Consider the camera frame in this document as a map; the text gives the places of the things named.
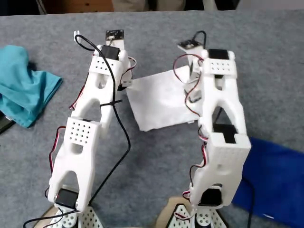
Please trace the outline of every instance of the black cable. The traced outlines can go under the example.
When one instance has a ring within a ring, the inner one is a hole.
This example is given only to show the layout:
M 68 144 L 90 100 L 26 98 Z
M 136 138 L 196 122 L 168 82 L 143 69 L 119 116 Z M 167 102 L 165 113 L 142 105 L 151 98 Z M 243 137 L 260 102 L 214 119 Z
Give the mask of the black cable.
M 205 32 L 204 30 L 197 31 L 197 32 L 193 35 L 192 40 L 195 40 L 196 37 L 198 36 L 198 34 L 200 34 L 200 33 L 204 34 L 203 48 L 205 49 L 205 47 L 206 47 L 206 42 L 207 42 L 207 34 L 206 34 L 206 32 Z
M 244 176 L 242 177 L 242 181 L 244 181 L 250 188 L 251 188 L 251 204 L 249 208 L 249 215 L 248 215 L 248 222 L 247 222 L 247 228 L 250 228 L 251 226 L 251 219 L 252 219 L 252 214 L 253 214 L 253 207 L 255 205 L 255 188 L 253 184 Z
M 48 196 L 47 196 L 47 190 L 49 189 L 49 187 L 44 191 L 44 196 L 45 196 L 45 198 L 48 198 Z
M 82 44 L 80 44 L 77 40 L 77 37 L 80 37 L 82 38 L 85 42 L 87 42 L 89 45 L 91 45 L 93 48 L 95 49 L 89 49 L 85 46 L 83 46 Z M 124 134 L 125 134 L 125 137 L 128 141 L 128 148 L 126 150 L 126 152 L 122 155 L 122 157 L 118 160 L 118 162 L 115 164 L 115 166 L 111 169 L 111 171 L 108 173 L 108 175 L 106 176 L 106 178 L 104 179 L 104 181 L 99 185 L 98 189 L 96 190 L 96 192 L 94 193 L 94 195 L 92 196 L 92 198 L 90 199 L 89 201 L 89 205 L 92 204 L 93 200 L 95 199 L 95 197 L 97 196 L 97 194 L 99 193 L 99 191 L 101 190 L 101 188 L 105 185 L 106 181 L 110 178 L 110 176 L 112 175 L 112 173 L 115 171 L 115 169 L 117 168 L 117 166 L 124 160 L 124 158 L 127 156 L 127 154 L 129 153 L 130 149 L 131 149 L 131 142 L 130 142 L 130 138 L 129 138 L 129 135 L 128 135 L 128 132 L 126 131 L 121 119 L 119 118 L 119 115 L 117 113 L 117 109 L 115 107 L 115 103 L 119 102 L 119 101 L 116 101 L 115 100 L 115 94 L 116 94 L 116 81 L 115 81 L 115 77 L 114 77 L 114 74 L 112 72 L 112 69 L 110 67 L 110 64 L 108 63 L 108 61 L 106 60 L 105 56 L 103 55 L 103 53 L 101 52 L 101 50 L 93 43 L 91 42 L 90 40 L 88 40 L 86 37 L 82 36 L 82 35 L 76 35 L 75 36 L 75 40 L 76 40 L 76 43 L 81 46 L 82 48 L 84 48 L 85 50 L 89 50 L 89 51 L 94 51 L 96 50 L 99 54 L 99 56 L 101 56 L 105 62 L 105 64 L 107 65 L 109 71 L 110 71 L 110 74 L 111 74 L 111 78 L 113 80 L 113 98 L 112 98 L 112 102 L 111 103 L 108 103 L 106 105 L 111 105 L 113 107 L 113 111 L 115 113 L 115 116 L 116 116 L 116 119 L 119 123 L 119 125 L 121 126 Z
M 73 211 L 70 211 L 70 212 L 66 212 L 66 213 L 63 213 L 63 214 L 61 214 L 61 215 L 54 215 L 54 216 L 41 217 L 41 218 L 33 218 L 33 219 L 30 219 L 30 220 L 26 221 L 25 223 L 23 223 L 23 228 L 26 228 L 26 225 L 27 225 L 28 223 L 31 223 L 31 222 L 36 222 L 36 221 L 41 221 L 41 220 L 46 220 L 46 219 L 59 218 L 59 217 L 61 217 L 61 216 L 73 214 L 73 213 L 75 213 L 75 212 L 78 212 L 78 210 L 73 210 Z
M 52 226 L 52 225 L 56 225 L 58 222 L 60 222 L 60 221 L 63 219 L 63 211 L 62 211 L 62 209 L 60 209 L 60 208 L 58 208 L 58 209 L 61 211 L 61 218 L 60 218 L 57 222 L 48 224 L 48 225 L 44 226 L 43 228 L 47 228 L 47 227 L 50 227 L 50 226 Z

